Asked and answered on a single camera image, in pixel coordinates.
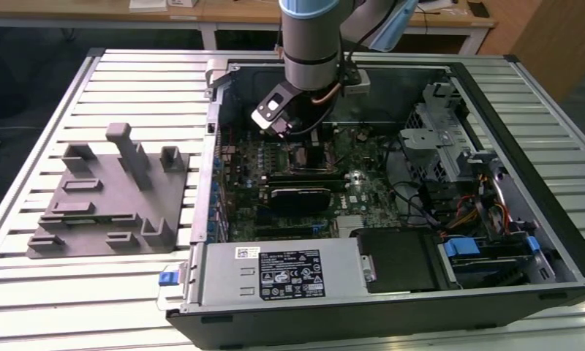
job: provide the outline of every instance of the warning label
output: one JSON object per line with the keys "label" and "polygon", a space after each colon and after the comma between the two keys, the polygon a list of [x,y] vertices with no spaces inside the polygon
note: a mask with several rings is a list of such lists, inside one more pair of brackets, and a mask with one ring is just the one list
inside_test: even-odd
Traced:
{"label": "warning label", "polygon": [[318,250],[260,253],[260,297],[265,301],[325,296]]}

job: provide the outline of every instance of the cable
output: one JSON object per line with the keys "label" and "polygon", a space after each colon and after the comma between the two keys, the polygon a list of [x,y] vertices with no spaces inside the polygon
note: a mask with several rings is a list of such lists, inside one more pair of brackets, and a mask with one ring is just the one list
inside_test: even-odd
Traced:
{"label": "cable", "polygon": [[429,24],[427,23],[427,11],[423,10],[423,7],[420,5],[416,5],[419,7],[419,10],[423,11],[423,18],[425,20],[425,35],[429,33]]}
{"label": "cable", "polygon": [[332,104],[329,105],[328,109],[325,110],[325,112],[322,113],[321,118],[318,118],[318,120],[314,122],[314,124],[312,124],[306,129],[304,129],[300,132],[292,132],[289,135],[296,137],[300,135],[305,135],[306,133],[312,132],[314,130],[314,128],[318,126],[318,124],[321,124],[321,122],[325,120],[325,118],[328,118],[328,116],[332,114],[333,112],[333,108],[336,107],[336,101],[338,99],[338,95],[336,94],[333,96],[332,99]]}
{"label": "cable", "polygon": [[274,41],[274,52],[278,54],[278,58],[281,59],[281,16],[280,16],[280,28],[277,30],[277,40]]}
{"label": "cable", "polygon": [[349,51],[349,56],[346,57],[346,60],[352,62],[353,53],[360,49],[362,42],[373,35],[373,33],[377,31],[377,29],[381,28],[384,23],[386,22],[388,18],[390,18],[392,12],[394,11],[394,8],[397,6],[398,0],[394,0],[390,5],[390,9],[388,10],[386,14],[384,15],[384,18],[381,18],[381,21],[374,25],[374,27],[370,28],[369,32],[364,34],[364,37],[358,40],[358,42],[354,43],[353,49]]}
{"label": "cable", "polygon": [[424,216],[424,218],[425,218],[425,220],[427,220],[427,223],[432,226],[432,227],[435,227],[435,228],[440,228],[440,229],[445,229],[441,225],[440,225],[440,222],[437,221],[437,219],[436,218],[433,218],[433,216],[429,214],[429,212],[427,212],[425,210],[424,210],[424,208],[423,207],[420,207],[413,201],[411,201],[405,196],[402,196],[401,195],[401,193],[400,192],[397,192],[396,190],[394,190],[394,195],[397,195],[397,197],[401,199],[401,200],[404,200],[419,212],[420,212],[420,214]]}
{"label": "cable", "polygon": [[468,199],[472,199],[473,197],[475,197],[475,195],[467,195],[467,196],[461,197],[460,201],[457,202],[457,215],[456,215],[457,217],[460,216],[461,205],[464,204],[464,201]]}
{"label": "cable", "polygon": [[336,95],[338,90],[342,88],[344,84],[344,75],[345,75],[345,61],[344,61],[344,44],[342,44],[342,34],[338,34],[340,37],[340,66],[338,66],[338,83],[332,87],[332,90],[329,93],[320,99],[312,98],[312,104],[314,105],[322,105],[325,104]]}
{"label": "cable", "polygon": [[312,98],[312,104],[314,104],[317,106],[325,104],[333,98],[333,96],[337,94],[341,87],[342,87],[342,84],[338,82],[333,86],[329,93],[321,99]]}

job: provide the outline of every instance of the black cable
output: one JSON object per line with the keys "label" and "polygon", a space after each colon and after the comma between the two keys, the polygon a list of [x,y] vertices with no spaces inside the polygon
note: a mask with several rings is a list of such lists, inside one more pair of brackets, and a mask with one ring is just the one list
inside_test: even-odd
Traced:
{"label": "black cable", "polygon": [[349,51],[349,56],[346,57],[346,60],[350,62],[350,58],[353,57],[353,53],[360,50],[362,42],[373,35],[373,33],[377,31],[377,29],[381,28],[384,23],[386,22],[388,18],[390,18],[392,11],[394,11],[394,8],[397,6],[398,0],[394,0],[390,5],[390,9],[388,10],[386,14],[384,15],[384,18],[381,18],[381,21],[374,25],[374,27],[370,28],[369,32],[364,34],[364,37],[358,40],[358,42],[354,43],[353,49]]}
{"label": "black cable", "polygon": [[416,5],[416,7],[419,7],[419,10],[420,10],[420,11],[423,11],[423,18],[424,18],[424,20],[425,20],[425,35],[427,35],[427,33],[429,33],[429,25],[428,25],[428,23],[427,23],[427,11],[423,10],[423,7],[420,7],[420,5]]}
{"label": "black cable", "polygon": [[423,207],[420,207],[413,201],[411,201],[400,192],[397,192],[396,190],[394,190],[394,195],[397,195],[397,197],[401,199],[401,200],[404,200],[406,203],[408,203],[408,205],[411,205],[419,212],[420,212],[420,214],[425,217],[425,220],[427,220],[427,223],[429,223],[429,225],[433,227],[433,228],[437,228],[437,229],[443,229],[444,231],[445,231],[445,228],[440,225],[440,222],[437,221],[437,219],[436,218],[433,218],[433,216],[429,214],[429,212],[427,212],[425,210],[424,210],[424,208]]}
{"label": "black cable", "polygon": [[314,124],[312,124],[306,129],[304,129],[300,132],[292,132],[289,135],[292,137],[300,136],[300,135],[305,135],[306,133],[312,132],[316,127],[318,127],[318,124],[321,124],[321,122],[325,120],[325,118],[332,114],[333,112],[333,108],[336,107],[336,101],[338,99],[338,94],[333,95],[332,98],[332,103],[329,104],[328,109],[325,110],[325,112],[322,113],[321,118],[314,122]]}
{"label": "black cable", "polygon": [[277,41],[274,42],[274,47],[278,49],[281,47],[281,16],[280,16],[280,28],[277,30]]}

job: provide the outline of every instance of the aluminum extrusion table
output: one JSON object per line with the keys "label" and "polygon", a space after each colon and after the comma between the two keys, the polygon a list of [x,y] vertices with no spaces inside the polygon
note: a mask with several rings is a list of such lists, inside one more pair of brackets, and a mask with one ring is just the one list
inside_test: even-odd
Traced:
{"label": "aluminum extrusion table", "polygon": [[[158,311],[158,272],[188,258],[205,118],[206,61],[273,53],[93,50],[0,205],[0,350],[196,350]],[[361,53],[365,61],[461,61],[585,237],[585,137],[520,64],[501,57]],[[178,250],[170,254],[30,260],[26,242],[49,204],[68,142],[117,152],[109,122],[129,122],[148,150],[190,153]],[[483,135],[477,125],[473,129]],[[585,350],[585,303],[504,328],[330,341],[269,350]]]}

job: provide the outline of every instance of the metal bracket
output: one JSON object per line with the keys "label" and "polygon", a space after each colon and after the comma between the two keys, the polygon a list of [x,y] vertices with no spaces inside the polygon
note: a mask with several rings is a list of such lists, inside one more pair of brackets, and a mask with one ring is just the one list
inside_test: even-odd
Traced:
{"label": "metal bracket", "polygon": [[429,129],[401,130],[404,146],[413,150],[429,150],[453,145],[451,134],[447,131],[435,132]]}
{"label": "metal bracket", "polygon": [[493,151],[464,151],[457,157],[460,177],[472,177],[479,172],[475,168],[484,167],[497,157]]}
{"label": "metal bracket", "polygon": [[230,70],[237,71],[238,67],[234,66],[228,69],[226,59],[212,58],[208,60],[208,63],[205,64],[205,85],[208,86],[205,97],[208,99],[214,97],[214,89],[229,82],[230,76],[228,73]]}

